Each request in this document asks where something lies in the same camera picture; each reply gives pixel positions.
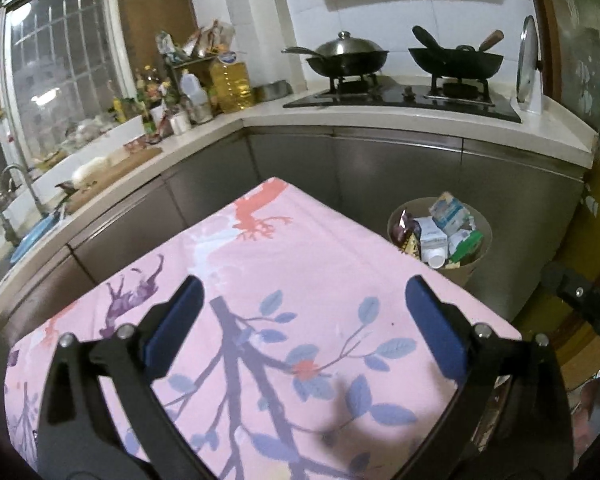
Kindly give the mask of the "steel wok with lid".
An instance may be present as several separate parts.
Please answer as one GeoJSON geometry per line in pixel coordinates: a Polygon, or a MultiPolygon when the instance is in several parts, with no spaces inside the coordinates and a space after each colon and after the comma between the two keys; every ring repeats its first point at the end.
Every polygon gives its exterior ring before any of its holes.
{"type": "Polygon", "coordinates": [[[332,79],[377,73],[388,58],[387,50],[372,40],[353,37],[346,30],[315,50],[293,46],[284,49],[283,53],[305,55],[306,62],[315,73],[332,79]]]}

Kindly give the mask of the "white plastic jug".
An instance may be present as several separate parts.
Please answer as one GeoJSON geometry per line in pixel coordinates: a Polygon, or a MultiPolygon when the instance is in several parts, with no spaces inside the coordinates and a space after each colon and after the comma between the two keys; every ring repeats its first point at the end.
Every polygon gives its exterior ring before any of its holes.
{"type": "Polygon", "coordinates": [[[188,70],[183,70],[180,87],[188,101],[188,111],[192,121],[198,125],[210,122],[213,119],[211,103],[199,79],[188,70]]]}

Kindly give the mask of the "white blue milk carton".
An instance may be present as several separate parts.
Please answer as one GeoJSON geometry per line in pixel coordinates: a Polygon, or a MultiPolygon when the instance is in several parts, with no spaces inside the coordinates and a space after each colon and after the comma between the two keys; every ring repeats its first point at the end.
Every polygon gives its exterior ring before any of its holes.
{"type": "Polygon", "coordinates": [[[444,267],[449,258],[449,242],[431,217],[415,219],[420,225],[420,258],[431,269],[439,270],[444,267]]]}

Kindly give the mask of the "black wok with spatula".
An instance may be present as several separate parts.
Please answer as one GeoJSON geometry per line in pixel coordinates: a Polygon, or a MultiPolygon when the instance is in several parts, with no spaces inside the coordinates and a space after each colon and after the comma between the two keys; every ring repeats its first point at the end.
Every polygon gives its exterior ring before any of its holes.
{"type": "Polygon", "coordinates": [[[436,77],[457,79],[489,79],[501,68],[504,58],[498,54],[477,50],[442,48],[422,26],[412,28],[421,48],[409,48],[415,63],[436,77]]]}

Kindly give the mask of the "pink floral tablecloth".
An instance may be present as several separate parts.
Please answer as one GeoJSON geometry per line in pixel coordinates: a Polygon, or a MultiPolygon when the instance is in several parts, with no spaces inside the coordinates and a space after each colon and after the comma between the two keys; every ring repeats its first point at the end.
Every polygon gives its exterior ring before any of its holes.
{"type": "Polygon", "coordinates": [[[60,336],[109,336],[184,278],[206,303],[154,391],[221,479],[388,479],[455,392],[408,312],[422,276],[471,322],[517,332],[466,290],[293,185],[272,178],[17,337],[7,431],[36,460],[43,382],[60,336]]]}

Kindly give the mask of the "barred kitchen window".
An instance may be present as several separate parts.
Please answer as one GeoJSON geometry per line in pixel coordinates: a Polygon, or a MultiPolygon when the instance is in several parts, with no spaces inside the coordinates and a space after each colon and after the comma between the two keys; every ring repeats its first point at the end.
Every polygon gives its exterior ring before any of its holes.
{"type": "Polygon", "coordinates": [[[0,98],[17,160],[34,167],[130,93],[118,0],[1,0],[0,98]]]}

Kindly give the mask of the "white tissue packet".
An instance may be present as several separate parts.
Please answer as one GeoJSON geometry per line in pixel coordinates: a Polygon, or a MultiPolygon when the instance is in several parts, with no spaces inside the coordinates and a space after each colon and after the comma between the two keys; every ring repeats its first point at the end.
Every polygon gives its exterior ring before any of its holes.
{"type": "Polygon", "coordinates": [[[429,207],[429,213],[437,227],[447,236],[452,236],[460,230],[476,229],[474,215],[449,192],[443,192],[434,200],[429,207]]]}

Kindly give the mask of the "long wooden chopping board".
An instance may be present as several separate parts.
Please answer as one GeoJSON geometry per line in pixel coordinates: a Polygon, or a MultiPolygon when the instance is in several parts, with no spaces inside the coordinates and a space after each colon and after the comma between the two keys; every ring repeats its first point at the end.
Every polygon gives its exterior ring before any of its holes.
{"type": "Polygon", "coordinates": [[[106,191],[107,188],[110,188],[111,185],[114,185],[127,174],[130,174],[138,167],[143,166],[143,164],[146,164],[146,162],[149,162],[161,153],[162,148],[154,146],[153,148],[145,148],[138,153],[125,157],[125,159],[121,159],[120,162],[116,162],[114,166],[111,166],[97,176],[92,184],[87,185],[86,188],[76,192],[76,194],[73,194],[68,198],[66,213],[74,214],[88,202],[94,200],[96,196],[99,196],[99,194],[106,191]]]}

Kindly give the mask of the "beige trash bin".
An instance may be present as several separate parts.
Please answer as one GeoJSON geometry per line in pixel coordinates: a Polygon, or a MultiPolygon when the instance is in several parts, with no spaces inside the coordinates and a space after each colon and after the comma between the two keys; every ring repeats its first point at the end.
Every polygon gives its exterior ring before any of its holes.
{"type": "Polygon", "coordinates": [[[389,216],[387,235],[402,254],[463,287],[489,252],[493,238],[486,218],[450,193],[399,206],[389,216]]]}

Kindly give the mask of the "black gas stove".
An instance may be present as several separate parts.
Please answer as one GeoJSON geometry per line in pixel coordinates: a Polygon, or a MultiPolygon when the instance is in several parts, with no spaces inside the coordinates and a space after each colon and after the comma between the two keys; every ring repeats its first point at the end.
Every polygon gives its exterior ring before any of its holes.
{"type": "Polygon", "coordinates": [[[398,84],[370,75],[331,80],[327,90],[284,104],[285,108],[329,106],[423,108],[521,123],[509,100],[491,92],[486,80],[431,78],[429,84],[398,84]]]}

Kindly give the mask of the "green red snack wrapper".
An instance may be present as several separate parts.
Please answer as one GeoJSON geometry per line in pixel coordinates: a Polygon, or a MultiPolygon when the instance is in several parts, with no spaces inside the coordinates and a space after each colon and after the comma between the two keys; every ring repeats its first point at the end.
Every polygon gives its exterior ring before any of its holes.
{"type": "Polygon", "coordinates": [[[478,230],[460,229],[455,232],[449,237],[448,263],[462,266],[474,261],[483,239],[483,234],[478,230]]]}

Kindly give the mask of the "glass pot lid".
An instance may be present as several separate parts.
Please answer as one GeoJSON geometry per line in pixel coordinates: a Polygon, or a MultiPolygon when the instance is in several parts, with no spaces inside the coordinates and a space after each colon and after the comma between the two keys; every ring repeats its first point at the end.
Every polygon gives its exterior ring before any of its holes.
{"type": "Polygon", "coordinates": [[[542,62],[538,28],[532,15],[524,19],[520,35],[516,76],[516,101],[528,113],[542,112],[542,62]]]}

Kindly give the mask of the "yellow cooking oil jug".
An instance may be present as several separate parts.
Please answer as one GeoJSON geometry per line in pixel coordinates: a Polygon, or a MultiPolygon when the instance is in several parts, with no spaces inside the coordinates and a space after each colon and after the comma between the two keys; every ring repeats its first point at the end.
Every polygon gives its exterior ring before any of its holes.
{"type": "Polygon", "coordinates": [[[210,65],[210,75],[224,113],[240,112],[256,104],[247,65],[236,52],[219,53],[210,65]]]}

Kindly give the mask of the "orange snack wrapper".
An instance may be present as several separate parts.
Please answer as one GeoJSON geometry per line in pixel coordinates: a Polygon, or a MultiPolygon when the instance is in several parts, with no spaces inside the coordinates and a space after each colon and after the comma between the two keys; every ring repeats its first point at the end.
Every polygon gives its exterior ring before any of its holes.
{"type": "Polygon", "coordinates": [[[400,252],[420,259],[420,225],[406,209],[391,228],[391,239],[400,252]]]}

